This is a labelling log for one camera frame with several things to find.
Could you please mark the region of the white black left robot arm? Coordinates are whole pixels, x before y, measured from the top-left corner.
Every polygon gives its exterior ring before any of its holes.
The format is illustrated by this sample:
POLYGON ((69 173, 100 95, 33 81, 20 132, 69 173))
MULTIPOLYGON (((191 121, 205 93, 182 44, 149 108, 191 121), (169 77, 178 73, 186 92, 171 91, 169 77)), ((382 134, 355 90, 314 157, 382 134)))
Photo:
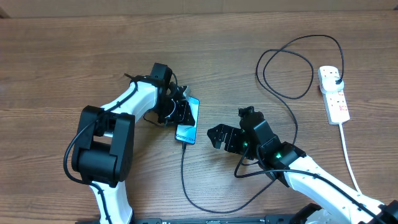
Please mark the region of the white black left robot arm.
POLYGON ((75 137, 63 157, 66 176, 93 191, 97 223, 133 223, 126 179, 133 160, 136 123, 153 111, 160 127, 175 126, 183 145, 196 141, 199 99, 178 85, 167 65, 155 63, 149 75, 130 76, 128 89, 101 107, 83 108, 75 137))

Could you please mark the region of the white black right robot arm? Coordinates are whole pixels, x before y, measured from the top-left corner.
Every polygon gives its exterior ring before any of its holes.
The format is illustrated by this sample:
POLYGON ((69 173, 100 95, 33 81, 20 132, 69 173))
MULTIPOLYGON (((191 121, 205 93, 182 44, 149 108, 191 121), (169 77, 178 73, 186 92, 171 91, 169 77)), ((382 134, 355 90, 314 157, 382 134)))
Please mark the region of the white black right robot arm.
POLYGON ((386 205, 348 187, 303 150, 281 142, 252 106, 239 109, 238 115, 238 128, 219 124, 207 135, 213 147, 258 160, 261 174, 312 199, 291 223, 397 223, 396 200, 386 205))

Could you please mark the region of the blue Galaxy smartphone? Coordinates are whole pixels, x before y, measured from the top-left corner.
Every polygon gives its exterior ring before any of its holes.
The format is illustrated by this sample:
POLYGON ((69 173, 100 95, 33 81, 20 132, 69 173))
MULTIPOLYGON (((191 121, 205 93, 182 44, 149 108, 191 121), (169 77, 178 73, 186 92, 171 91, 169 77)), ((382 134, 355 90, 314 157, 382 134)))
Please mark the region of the blue Galaxy smartphone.
MULTIPOLYGON (((199 111, 199 105, 200 105, 199 99, 190 96, 188 98, 188 103, 197 104, 199 111)), ((198 125, 198 119, 197 119, 197 124, 195 126, 187 126, 179 124, 175 132, 175 139, 181 142, 185 142, 187 144, 191 145, 195 144, 197 136, 197 125, 198 125)))

